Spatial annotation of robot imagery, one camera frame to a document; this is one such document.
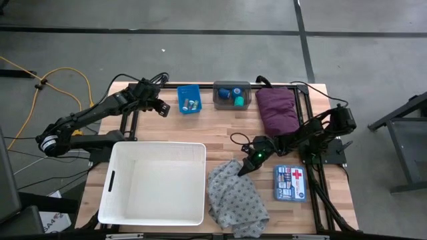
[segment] blue plastic container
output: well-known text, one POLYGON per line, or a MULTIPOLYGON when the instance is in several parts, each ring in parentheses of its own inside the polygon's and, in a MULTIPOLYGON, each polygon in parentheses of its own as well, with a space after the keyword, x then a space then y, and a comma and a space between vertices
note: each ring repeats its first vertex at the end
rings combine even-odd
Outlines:
POLYGON ((178 104, 179 104, 179 111, 183 114, 189 114, 189 113, 198 113, 201 110, 201 99, 200 99, 200 90, 199 85, 188 85, 188 86, 182 86, 177 88, 178 92, 178 104), (189 101, 198 102, 196 109, 188 109, 187 111, 184 111, 182 108, 184 107, 185 100, 188 99, 189 101))

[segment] purple cloth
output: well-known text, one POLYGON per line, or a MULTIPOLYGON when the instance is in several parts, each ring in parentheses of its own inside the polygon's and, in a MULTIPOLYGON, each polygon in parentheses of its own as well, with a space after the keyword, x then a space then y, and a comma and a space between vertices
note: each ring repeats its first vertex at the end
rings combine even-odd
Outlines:
POLYGON ((263 88, 255 93, 267 135, 287 135, 299 127, 294 94, 286 87, 263 88))

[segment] gray concrete floor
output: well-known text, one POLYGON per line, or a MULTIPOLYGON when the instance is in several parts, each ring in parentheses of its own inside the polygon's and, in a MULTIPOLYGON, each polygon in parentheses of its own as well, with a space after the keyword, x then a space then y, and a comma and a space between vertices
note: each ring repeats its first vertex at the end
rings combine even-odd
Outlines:
MULTIPOLYGON (((427 31, 427 3, 421 0, 300 3, 308 31, 427 31)), ((5 11, 0 24, 298 30, 292 0, 15 0, 5 11)), ((346 155, 360 229, 426 238, 427 191, 389 194, 391 187, 406 183, 402 168, 387 130, 371 133, 366 126, 409 97, 425 92, 427 39, 309 37, 308 47, 316 83, 326 83, 330 95, 347 99, 358 124, 353 134, 343 138, 354 141, 346 155)), ((122 72, 151 77, 167 71, 171 81, 254 81, 257 75, 273 82, 307 81, 300 38, 292 36, 1 32, 0 55, 40 75, 57 67, 79 69, 89 77, 94 99, 122 72)), ((4 62, 0 68, 12 69, 4 62)), ((51 82, 88 106, 86 84, 78 75, 58 73, 51 82)), ((15 136, 27 117, 34 84, 36 80, 0 79, 0 124, 6 136, 15 136)), ((40 134, 48 123, 77 110, 72 99, 47 88, 22 137, 40 134)), ((13 148, 41 155, 32 140, 17 141, 13 148)), ((14 171, 37 160, 17 153, 10 156, 14 171)), ((22 186, 46 177, 72 175, 86 167, 86 160, 64 164, 46 159, 16 174, 16 180, 22 186)), ((73 179, 49 181, 26 191, 48 194, 73 179)))

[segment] yellow cable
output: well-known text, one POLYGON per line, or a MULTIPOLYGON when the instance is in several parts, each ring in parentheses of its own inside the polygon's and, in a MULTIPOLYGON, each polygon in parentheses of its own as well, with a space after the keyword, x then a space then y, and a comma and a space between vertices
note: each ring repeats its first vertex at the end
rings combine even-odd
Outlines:
MULTIPOLYGON (((13 62, 11 62, 11 61, 9 61, 8 59, 6 59, 6 58, 4 58, 4 57, 1 57, 1 56, 0 56, 0 59, 2 59, 2 60, 4 60, 4 61, 6 61, 6 62, 8 62, 9 64, 11 64, 11 65, 13 65, 13 66, 15 66, 15 67, 19 68, 20 70, 22 70, 22 71, 24 71, 24 72, 26 72, 26 73, 28 73, 28 74, 32 75, 33 77, 37 78, 39 81, 42 81, 42 80, 43 80, 44 78, 46 78, 48 75, 50 75, 50 74, 52 74, 52 73, 54 73, 54 72, 56 72, 56 71, 62 70, 62 69, 68 69, 68 70, 72 70, 72 71, 75 71, 75 72, 79 73, 79 74, 80 74, 81 76, 83 76, 83 77, 85 78, 85 80, 86 80, 87 87, 88 87, 88 89, 89 89, 89 101, 90 101, 90 106, 93 106, 92 95, 91 95, 91 87, 90 87, 90 84, 89 84, 89 80, 88 80, 88 79, 87 79, 87 77, 86 77, 83 73, 81 73, 80 71, 78 71, 78 70, 76 70, 76 69, 73 69, 73 68, 70 68, 70 67, 61 67, 61 68, 58 68, 58 69, 55 69, 55 70, 52 70, 52 71, 50 71, 50 72, 46 73, 46 74, 43 76, 43 78, 40 78, 39 76, 37 76, 37 75, 35 75, 35 74, 32 74, 30 71, 28 71, 28 70, 24 69, 23 67, 21 67, 21 66, 19 66, 19 65, 15 64, 15 63, 13 63, 13 62)), ((66 92, 66 91, 60 90, 60 89, 56 88, 55 86, 53 86, 53 85, 52 85, 52 84, 50 84, 50 83, 46 83, 46 85, 50 86, 52 89, 54 89, 54 90, 56 90, 56 91, 58 91, 58 92, 60 92, 60 93, 63 93, 63 94, 66 94, 66 95, 68 95, 68 96, 72 97, 72 98, 73 98, 74 100, 76 100, 76 101, 77 101, 77 103, 79 104, 79 109, 80 109, 80 111, 81 111, 81 103, 80 103, 79 99, 78 99, 78 98, 76 98, 74 95, 72 95, 71 93, 68 93, 68 92, 66 92)), ((34 106, 35 106, 35 101, 36 101, 36 99, 37 99, 37 94, 38 94, 38 92, 39 92, 39 90, 38 90, 38 89, 36 89, 36 91, 35 91, 35 93, 34 93, 33 104, 32 104, 32 106, 31 106, 31 110, 30 110, 30 112, 29 112, 29 114, 28 114, 27 120, 25 120, 24 124, 22 125, 22 127, 21 127, 21 129, 19 130, 18 134, 16 134, 15 138, 18 138, 18 137, 20 136, 20 134, 22 133, 22 131, 24 130, 24 128, 27 126, 28 121, 30 120, 31 116, 33 115, 33 112, 34 112, 34 106)), ((11 142, 11 144, 9 144, 9 146, 8 146, 7 150, 9 150, 10 148, 12 148, 13 144, 15 143, 15 141, 16 141, 16 139, 12 140, 12 142, 11 142)))
MULTIPOLYGON (((18 134, 16 134, 15 138, 18 138, 20 136, 20 134, 22 133, 22 130, 24 130, 25 126, 27 126, 28 121, 30 120, 30 118, 31 118, 31 116, 32 116, 32 114, 34 112, 35 100, 37 99, 37 94, 38 93, 39 93, 39 90, 36 89, 35 93, 34 93, 33 104, 31 106, 31 110, 30 110, 30 112, 28 114, 27 120, 25 120, 24 124, 22 125, 22 127, 19 130, 18 134)), ((15 141, 16 141, 16 139, 12 140, 11 144, 9 144, 9 146, 7 147, 7 150, 9 150, 13 146, 13 144, 15 143, 15 141)))

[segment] white plastic bin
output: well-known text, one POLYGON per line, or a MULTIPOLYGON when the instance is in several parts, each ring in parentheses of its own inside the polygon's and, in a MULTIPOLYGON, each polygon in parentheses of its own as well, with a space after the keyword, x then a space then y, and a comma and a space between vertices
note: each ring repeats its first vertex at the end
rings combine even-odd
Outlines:
POLYGON ((194 226, 203 221, 206 147, 201 143, 119 142, 113 147, 100 223, 194 226))

